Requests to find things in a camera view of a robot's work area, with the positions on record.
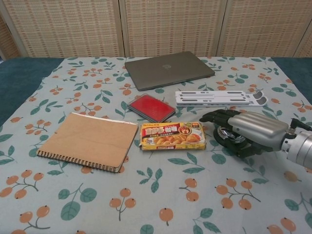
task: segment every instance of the brown notebook cover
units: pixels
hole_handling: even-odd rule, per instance
[[[134,123],[71,113],[37,155],[118,172],[137,128]]]

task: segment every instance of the food box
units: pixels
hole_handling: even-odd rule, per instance
[[[206,148],[205,133],[198,122],[144,123],[141,127],[142,150],[179,150]]]

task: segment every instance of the floral tablecloth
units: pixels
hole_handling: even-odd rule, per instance
[[[282,152],[241,160],[212,137],[202,151],[142,152],[139,134],[113,174],[37,157],[70,112],[147,122],[127,109],[141,95],[124,67],[141,58],[67,58],[0,127],[0,233],[312,232],[312,170]],[[255,111],[312,125],[312,106],[270,59],[201,58],[215,76],[145,91],[175,106],[175,91],[263,90]],[[177,108],[172,122],[216,108]]]

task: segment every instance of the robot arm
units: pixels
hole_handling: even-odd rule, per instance
[[[214,131],[215,139],[238,157],[282,150],[288,154],[289,160],[312,168],[312,134],[294,133],[296,127],[308,131],[312,131],[312,127],[297,119],[293,119],[289,127],[282,121],[255,112],[216,110],[205,114],[199,121],[219,125]]]

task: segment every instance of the laptop lid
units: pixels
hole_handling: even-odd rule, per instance
[[[189,51],[126,62],[125,66],[139,91],[215,74],[214,70]]]

